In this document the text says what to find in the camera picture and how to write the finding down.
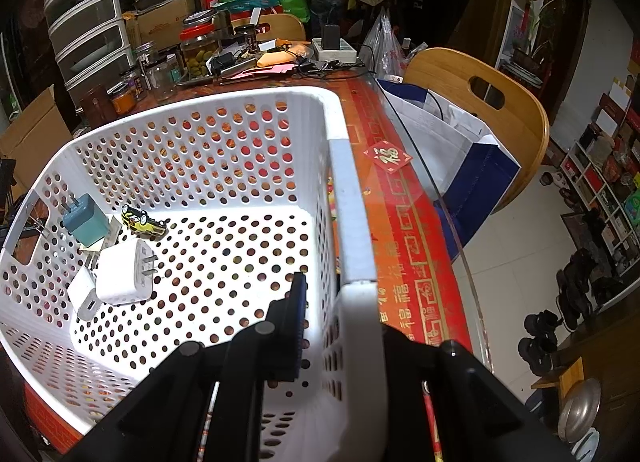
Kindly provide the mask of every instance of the doorway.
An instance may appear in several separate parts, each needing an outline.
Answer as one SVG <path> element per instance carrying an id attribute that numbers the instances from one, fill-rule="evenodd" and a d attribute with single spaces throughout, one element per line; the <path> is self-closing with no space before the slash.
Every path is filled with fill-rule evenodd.
<path id="1" fill-rule="evenodd" d="M 560 21 L 552 28 L 541 26 L 534 44 L 534 48 L 542 49 L 541 53 L 547 53 L 542 56 L 546 59 L 545 77 L 541 77 L 544 86 L 538 98 L 545 108 L 549 125 L 554 123 L 560 104 L 574 78 L 591 7 L 591 0 L 564 1 L 566 9 Z"/>

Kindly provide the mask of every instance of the toy car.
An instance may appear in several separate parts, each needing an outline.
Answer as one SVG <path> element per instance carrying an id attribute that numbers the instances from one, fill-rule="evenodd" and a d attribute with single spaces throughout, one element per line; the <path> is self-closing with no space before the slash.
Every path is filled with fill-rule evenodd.
<path id="1" fill-rule="evenodd" d="M 166 231 L 166 223 L 149 218 L 145 210 L 127 204 L 122 206 L 122 223 L 141 235 L 162 236 Z"/>

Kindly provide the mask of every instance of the chair backrest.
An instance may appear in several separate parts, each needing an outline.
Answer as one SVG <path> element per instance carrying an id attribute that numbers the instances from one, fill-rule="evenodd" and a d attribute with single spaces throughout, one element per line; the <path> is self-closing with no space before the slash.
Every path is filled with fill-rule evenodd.
<path id="1" fill-rule="evenodd" d="M 488 105 L 472 91 L 470 82 L 474 77 L 502 92 L 504 105 L 500 109 Z M 549 121 L 538 99 L 488 64 L 450 48 L 420 52 L 409 63 L 404 82 L 439 93 L 477 115 L 518 161 L 520 172 L 496 211 L 520 194 L 540 166 L 549 141 Z"/>
<path id="2" fill-rule="evenodd" d="M 247 25 L 251 22 L 248 17 L 234 19 L 231 24 L 234 28 Z M 304 41 L 306 39 L 305 26 L 300 19 L 291 14 L 263 14 L 258 21 L 260 25 L 268 25 L 268 31 L 259 33 L 258 41 L 271 41 L 272 39 L 288 39 L 289 41 Z"/>

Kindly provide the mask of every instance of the wall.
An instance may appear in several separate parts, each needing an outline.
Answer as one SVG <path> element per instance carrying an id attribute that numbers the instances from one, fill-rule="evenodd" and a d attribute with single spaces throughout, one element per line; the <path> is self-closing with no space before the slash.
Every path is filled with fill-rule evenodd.
<path id="1" fill-rule="evenodd" d="M 591 121 L 614 77 L 626 79 L 634 34 L 613 0 L 591 0 L 582 52 L 551 137 L 564 150 Z"/>

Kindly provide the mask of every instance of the blue shopping bag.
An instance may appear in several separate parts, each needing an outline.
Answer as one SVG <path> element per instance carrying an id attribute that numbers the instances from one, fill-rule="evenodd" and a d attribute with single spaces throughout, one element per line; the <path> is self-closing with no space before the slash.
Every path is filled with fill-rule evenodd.
<path id="1" fill-rule="evenodd" d="M 438 194 L 464 246 L 500 202 L 520 166 L 483 121 L 441 95 L 413 84 L 378 82 L 431 174 L 433 181 L 419 161 L 412 161 L 422 188 L 434 201 L 453 261 L 458 248 Z M 398 119 L 391 121 L 405 148 L 410 147 Z"/>

